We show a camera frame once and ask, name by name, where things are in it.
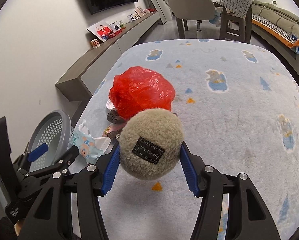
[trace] gray plastic basket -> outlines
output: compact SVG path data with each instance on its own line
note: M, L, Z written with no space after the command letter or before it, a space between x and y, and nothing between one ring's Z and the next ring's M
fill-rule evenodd
M29 171L54 164L67 151L71 131L70 118L64 111L56 110L45 116L30 138L28 151L36 149L43 143L48 145L48 151L31 164Z

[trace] metal pin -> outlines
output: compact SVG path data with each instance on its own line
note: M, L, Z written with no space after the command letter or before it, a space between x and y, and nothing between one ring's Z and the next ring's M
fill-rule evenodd
M95 165L89 165L89 166L87 167L87 170L88 170L88 171L94 171L94 170L96 170L96 166L95 166Z
M60 172L55 172L54 174L53 174L53 178L54 179L58 179L59 177L60 177Z
M245 173L239 174L239 177L244 180L248 178L248 176Z
M214 171L214 168L212 166L205 166L204 170L206 172L213 172Z

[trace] black label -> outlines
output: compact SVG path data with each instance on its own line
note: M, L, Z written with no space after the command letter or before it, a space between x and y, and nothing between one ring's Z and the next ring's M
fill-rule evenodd
M145 161L157 164L165 150L147 141L146 139L139 137L134 149L131 152L141 157Z

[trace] family photo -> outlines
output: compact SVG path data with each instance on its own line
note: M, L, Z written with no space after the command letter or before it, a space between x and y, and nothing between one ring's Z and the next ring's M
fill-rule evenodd
M95 34L101 41L107 41L109 35L114 32L112 27L105 21L98 22L88 27L87 30Z

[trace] framed photo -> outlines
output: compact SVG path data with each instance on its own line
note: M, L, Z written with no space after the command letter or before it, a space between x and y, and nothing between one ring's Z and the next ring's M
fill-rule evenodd
M134 17L136 20L140 18L137 13L134 13Z
M118 31L121 28L119 22L113 22L110 26L114 32Z
M147 12L145 11L145 10L143 10L140 6L137 6L137 8L138 9L140 9L141 10L141 12L144 14L144 15L146 15L147 14Z
M133 21L135 21L136 19L135 19L135 16L133 15L133 14L131 14L131 15L128 15L128 17L127 17L128 19L129 19L129 21L130 22L133 22Z
M112 27L105 21L100 21L87 28L88 31L97 36L101 41L107 41L110 34L114 32Z
M139 15L139 17L143 17L144 14L142 13L142 11L138 8L135 9L135 12Z

